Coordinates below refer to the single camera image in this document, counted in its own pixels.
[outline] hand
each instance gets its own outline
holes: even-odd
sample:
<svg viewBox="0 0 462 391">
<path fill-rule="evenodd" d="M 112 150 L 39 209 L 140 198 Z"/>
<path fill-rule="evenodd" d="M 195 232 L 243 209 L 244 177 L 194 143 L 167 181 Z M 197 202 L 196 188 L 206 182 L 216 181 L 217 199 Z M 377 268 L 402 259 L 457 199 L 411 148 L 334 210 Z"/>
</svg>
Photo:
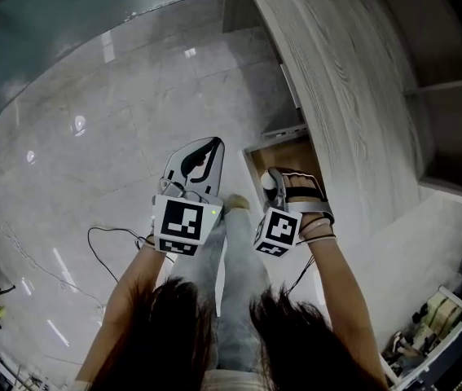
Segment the hand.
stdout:
<svg viewBox="0 0 462 391">
<path fill-rule="evenodd" d="M 307 177 L 302 176 L 283 176 L 285 187 L 310 187 L 316 188 L 314 181 Z M 320 199 L 315 197 L 292 197 L 289 199 L 289 203 L 299 202 L 299 201 L 314 201 L 314 202 L 321 202 Z M 309 223 L 313 222 L 315 219 L 323 217 L 323 213 L 303 213 L 303 217 L 301 218 L 301 227 L 308 225 Z M 330 225 L 324 224 L 322 226 L 316 227 L 314 230 L 305 233 L 304 239 L 314 238 L 316 236 L 326 236 L 332 235 L 334 232 Z"/>
</svg>

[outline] person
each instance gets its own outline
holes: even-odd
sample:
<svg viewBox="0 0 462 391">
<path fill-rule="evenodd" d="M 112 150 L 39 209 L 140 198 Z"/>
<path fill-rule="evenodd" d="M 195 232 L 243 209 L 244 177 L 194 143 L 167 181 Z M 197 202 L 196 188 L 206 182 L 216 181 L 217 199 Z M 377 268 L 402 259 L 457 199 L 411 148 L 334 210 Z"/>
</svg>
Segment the person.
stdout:
<svg viewBox="0 0 462 391">
<path fill-rule="evenodd" d="M 314 187 L 284 177 L 286 187 Z M 299 197 L 290 201 L 317 200 Z M 249 203 L 232 195 L 222 223 L 194 257 L 178 256 L 155 288 L 165 254 L 143 246 L 115 287 L 72 390 L 387 389 L 367 306 L 337 242 L 309 244 L 327 322 L 309 303 L 274 293 L 253 250 Z M 320 213 L 306 213 L 301 226 Z M 227 233 L 221 315 L 215 283 Z M 331 235 L 325 224 L 307 239 Z"/>
</svg>

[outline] jeans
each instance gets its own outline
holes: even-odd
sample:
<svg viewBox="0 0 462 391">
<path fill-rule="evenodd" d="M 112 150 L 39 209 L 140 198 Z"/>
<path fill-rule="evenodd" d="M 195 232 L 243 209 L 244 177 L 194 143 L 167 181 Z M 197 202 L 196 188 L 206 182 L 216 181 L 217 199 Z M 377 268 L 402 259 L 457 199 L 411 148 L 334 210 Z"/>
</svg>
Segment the jeans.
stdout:
<svg viewBox="0 0 462 391">
<path fill-rule="evenodd" d="M 217 318 L 216 276 L 226 231 L 225 284 Z M 260 340 L 250 319 L 249 304 L 269 287 L 270 280 L 259 253 L 253 249 L 249 211 L 232 209 L 194 257 L 178 256 L 170 276 L 193 282 L 198 287 L 200 302 L 208 302 L 213 308 L 209 369 L 259 371 Z"/>
</svg>

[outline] desk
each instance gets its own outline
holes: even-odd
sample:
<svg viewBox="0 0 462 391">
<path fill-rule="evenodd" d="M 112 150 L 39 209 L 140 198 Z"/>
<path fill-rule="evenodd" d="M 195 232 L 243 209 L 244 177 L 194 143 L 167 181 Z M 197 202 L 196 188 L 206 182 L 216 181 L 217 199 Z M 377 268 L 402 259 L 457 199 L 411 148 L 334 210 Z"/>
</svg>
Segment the desk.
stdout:
<svg viewBox="0 0 462 391">
<path fill-rule="evenodd" d="M 356 245 L 422 200 L 406 51 L 381 0 L 226 0 L 224 31 L 255 12 L 301 103 L 339 242 Z"/>
</svg>

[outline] marble floor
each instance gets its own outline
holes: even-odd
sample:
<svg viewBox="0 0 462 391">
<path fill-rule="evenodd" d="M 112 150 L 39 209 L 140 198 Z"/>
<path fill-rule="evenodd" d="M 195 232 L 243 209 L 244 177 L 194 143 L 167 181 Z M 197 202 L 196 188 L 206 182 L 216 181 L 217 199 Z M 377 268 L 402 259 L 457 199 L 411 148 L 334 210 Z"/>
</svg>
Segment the marble floor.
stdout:
<svg viewBox="0 0 462 391">
<path fill-rule="evenodd" d="M 275 114 L 293 110 L 261 29 L 223 35 L 221 13 L 222 0 L 187 0 L 138 16 L 59 61 L 0 116 L 0 287 L 17 285 L 0 297 L 0 354 L 58 387 L 73 381 L 114 287 L 87 230 L 147 234 L 165 162 L 196 138 L 226 144 L 221 195 L 250 197 L 236 153 L 258 142 Z M 126 234 L 95 232 L 92 244 L 115 275 L 136 253 Z M 381 345 L 455 279 L 462 205 L 425 193 L 419 207 L 345 255 Z M 308 256 L 300 249 L 290 259 L 263 258 L 281 285 Z M 294 298 L 320 302 L 316 276 Z"/>
</svg>

